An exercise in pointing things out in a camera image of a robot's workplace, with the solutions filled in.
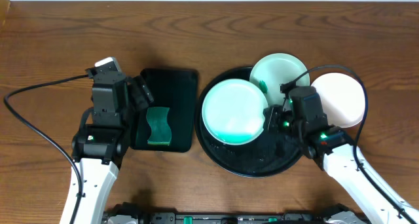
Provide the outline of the mint green plate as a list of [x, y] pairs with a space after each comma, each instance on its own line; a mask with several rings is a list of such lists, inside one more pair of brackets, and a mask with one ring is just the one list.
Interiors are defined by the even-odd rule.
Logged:
[[256, 87], [250, 94], [251, 105], [260, 110], [271, 105], [282, 105], [285, 110], [290, 109], [289, 100], [285, 99], [280, 87], [305, 71], [306, 66], [290, 54], [275, 53], [260, 59], [249, 75], [249, 81]]
[[264, 131], [263, 111], [268, 102], [262, 91], [243, 79], [227, 79], [210, 88], [202, 103], [206, 130], [227, 145], [244, 145]]

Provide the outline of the white round plate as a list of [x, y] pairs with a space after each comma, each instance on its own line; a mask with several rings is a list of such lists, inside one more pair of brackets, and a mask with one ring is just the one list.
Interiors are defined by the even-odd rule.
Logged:
[[359, 124], [365, 112], [365, 94], [358, 81], [343, 73], [327, 73], [312, 86], [321, 98], [329, 124], [349, 128]]

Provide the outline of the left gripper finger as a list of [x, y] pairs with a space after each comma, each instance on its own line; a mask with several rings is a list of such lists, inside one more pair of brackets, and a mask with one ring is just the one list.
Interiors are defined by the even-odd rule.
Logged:
[[147, 83], [146, 83], [145, 79], [141, 75], [138, 75], [136, 77], [136, 83], [138, 85], [139, 94], [141, 96], [141, 99], [144, 102], [153, 103], [154, 102], [154, 97], [153, 97], [149, 87], [147, 86]]
[[147, 94], [142, 88], [131, 86], [130, 95], [132, 97], [132, 103], [137, 111], [141, 111], [149, 107]]

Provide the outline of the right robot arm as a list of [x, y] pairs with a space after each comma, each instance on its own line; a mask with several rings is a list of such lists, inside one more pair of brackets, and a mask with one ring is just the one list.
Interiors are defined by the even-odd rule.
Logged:
[[263, 128], [294, 139], [304, 155], [344, 188], [371, 223], [418, 222], [418, 210], [375, 171], [343, 129], [328, 124], [322, 111], [303, 115], [273, 105], [263, 115]]

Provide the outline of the green scrubbing sponge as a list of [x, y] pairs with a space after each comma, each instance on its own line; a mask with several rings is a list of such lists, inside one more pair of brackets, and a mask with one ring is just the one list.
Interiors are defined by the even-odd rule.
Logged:
[[168, 124], [168, 107], [150, 107], [147, 110], [146, 121], [151, 129], [147, 140], [149, 145], [169, 145], [172, 141], [172, 131]]

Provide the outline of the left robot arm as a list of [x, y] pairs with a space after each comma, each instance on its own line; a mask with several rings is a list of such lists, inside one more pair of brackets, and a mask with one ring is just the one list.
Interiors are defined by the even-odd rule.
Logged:
[[71, 183], [61, 223], [101, 223], [122, 160], [136, 143], [139, 113], [153, 102], [143, 77], [93, 78], [93, 106], [73, 137]]

